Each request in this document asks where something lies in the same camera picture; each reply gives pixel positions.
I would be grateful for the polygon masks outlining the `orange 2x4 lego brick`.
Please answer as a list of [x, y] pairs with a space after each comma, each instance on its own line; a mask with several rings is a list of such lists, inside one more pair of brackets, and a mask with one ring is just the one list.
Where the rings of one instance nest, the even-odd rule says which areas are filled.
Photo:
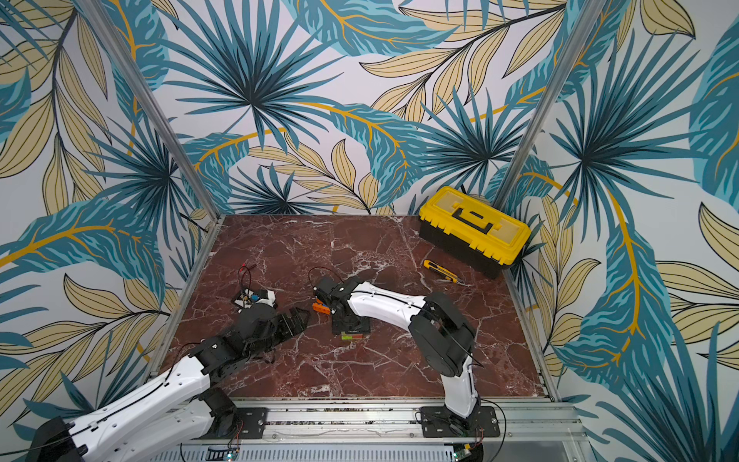
[[321, 313], [321, 314], [325, 314], [325, 315], [330, 315], [331, 314], [331, 309], [329, 307], [323, 305], [322, 303], [314, 303], [312, 305], [312, 308], [313, 308], [313, 310], [315, 312], [318, 312], [318, 313]]

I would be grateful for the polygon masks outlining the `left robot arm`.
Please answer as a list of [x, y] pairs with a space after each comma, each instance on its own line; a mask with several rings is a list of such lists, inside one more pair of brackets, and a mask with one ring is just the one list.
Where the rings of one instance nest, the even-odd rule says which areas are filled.
[[244, 419], [219, 383], [298, 337], [310, 319], [304, 309], [256, 303], [152, 381], [87, 415], [41, 425], [25, 460], [144, 461], [202, 436], [236, 440]]

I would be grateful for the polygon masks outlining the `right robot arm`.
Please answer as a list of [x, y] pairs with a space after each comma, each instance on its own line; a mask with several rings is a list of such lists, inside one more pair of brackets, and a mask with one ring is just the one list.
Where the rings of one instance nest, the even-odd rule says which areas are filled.
[[475, 330], [443, 293], [410, 296], [379, 288], [356, 276], [323, 277], [314, 295], [331, 317], [336, 335], [367, 335], [382, 321], [408, 332], [425, 362], [442, 377], [446, 411], [467, 422], [479, 410], [473, 379]]

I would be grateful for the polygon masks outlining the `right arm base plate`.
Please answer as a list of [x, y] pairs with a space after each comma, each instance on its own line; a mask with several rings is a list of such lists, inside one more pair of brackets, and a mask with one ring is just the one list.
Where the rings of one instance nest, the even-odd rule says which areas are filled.
[[425, 438], [473, 438], [502, 434], [496, 411], [477, 406], [467, 418], [452, 413], [446, 406], [423, 406], [415, 414]]

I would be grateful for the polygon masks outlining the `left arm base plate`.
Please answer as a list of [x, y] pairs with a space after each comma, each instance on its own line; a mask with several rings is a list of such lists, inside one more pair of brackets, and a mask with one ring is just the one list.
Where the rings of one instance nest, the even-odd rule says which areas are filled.
[[211, 427], [198, 439], [261, 439], [267, 415], [268, 410], [263, 407], [236, 407], [219, 412]]

